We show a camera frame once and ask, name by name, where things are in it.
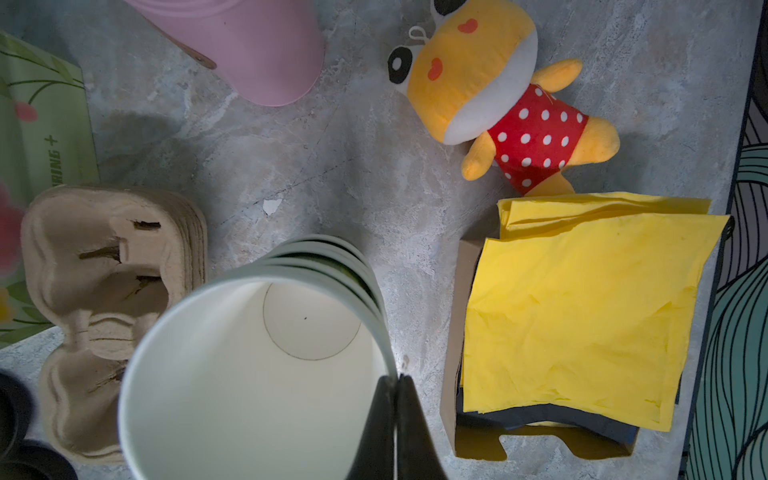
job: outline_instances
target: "yellow flower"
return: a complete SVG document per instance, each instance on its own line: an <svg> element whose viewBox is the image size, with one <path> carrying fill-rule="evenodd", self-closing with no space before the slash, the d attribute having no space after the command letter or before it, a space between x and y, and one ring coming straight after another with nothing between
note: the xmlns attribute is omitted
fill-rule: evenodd
<svg viewBox="0 0 768 480"><path fill-rule="evenodd" d="M13 308L8 301L8 289L0 288L0 323L9 323L13 320Z"/></svg>

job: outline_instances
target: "pink berry print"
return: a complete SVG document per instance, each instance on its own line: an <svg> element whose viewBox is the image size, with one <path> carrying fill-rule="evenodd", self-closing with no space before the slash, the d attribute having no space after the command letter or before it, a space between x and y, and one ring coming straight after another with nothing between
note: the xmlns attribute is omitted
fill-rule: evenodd
<svg viewBox="0 0 768 480"><path fill-rule="evenodd" d="M30 104L26 104L23 101L17 101L14 110L16 111L16 117L21 121L31 123L38 119L38 111L35 110L35 107L32 107Z"/></svg>
<svg viewBox="0 0 768 480"><path fill-rule="evenodd" d="M22 255L24 211L11 204L5 185L0 183L0 276L13 273Z"/></svg>

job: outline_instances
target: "pink container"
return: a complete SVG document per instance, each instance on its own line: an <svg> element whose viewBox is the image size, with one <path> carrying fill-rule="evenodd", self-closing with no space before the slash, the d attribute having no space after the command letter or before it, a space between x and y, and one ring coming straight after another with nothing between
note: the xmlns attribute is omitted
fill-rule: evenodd
<svg viewBox="0 0 768 480"><path fill-rule="evenodd" d="M249 101L304 96L323 68L311 0L126 0Z"/></svg>

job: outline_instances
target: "brown cardboard napkin box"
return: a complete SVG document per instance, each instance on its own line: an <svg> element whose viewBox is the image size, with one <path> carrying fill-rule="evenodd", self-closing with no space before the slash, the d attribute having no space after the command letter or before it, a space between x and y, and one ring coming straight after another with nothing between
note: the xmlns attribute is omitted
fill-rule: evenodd
<svg viewBox="0 0 768 480"><path fill-rule="evenodd" d="M506 430L498 427L472 426L470 428L456 425L456 395L464 350L467 302L472 291L472 282L475 279L475 271L484 243L484 240L462 239L458 245L453 306L440 399L440 417L451 447L453 447L453 452L460 458L503 462L507 459L507 454L499 441L499 436L554 435L562 440L571 452L579 458L600 459L631 455L634 441L632 443L616 442L583 428L527 425L514 430Z"/></svg>
<svg viewBox="0 0 768 480"><path fill-rule="evenodd" d="M51 444L83 463L122 463L117 406L128 359L170 306L202 285L207 231L178 194L54 187L22 221L29 295L64 333L39 395Z"/></svg>

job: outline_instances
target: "plush toy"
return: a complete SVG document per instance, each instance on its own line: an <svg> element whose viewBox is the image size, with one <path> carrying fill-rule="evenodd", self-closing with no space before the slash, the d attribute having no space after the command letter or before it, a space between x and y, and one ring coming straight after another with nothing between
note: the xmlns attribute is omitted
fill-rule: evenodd
<svg viewBox="0 0 768 480"><path fill-rule="evenodd" d="M571 58L534 71L538 38L509 0L431 0L437 26L424 45L389 56L389 80L438 141L475 139L462 163L467 180L494 159L521 194L574 193L562 171L604 162L619 149L616 129L556 99L581 72Z"/></svg>

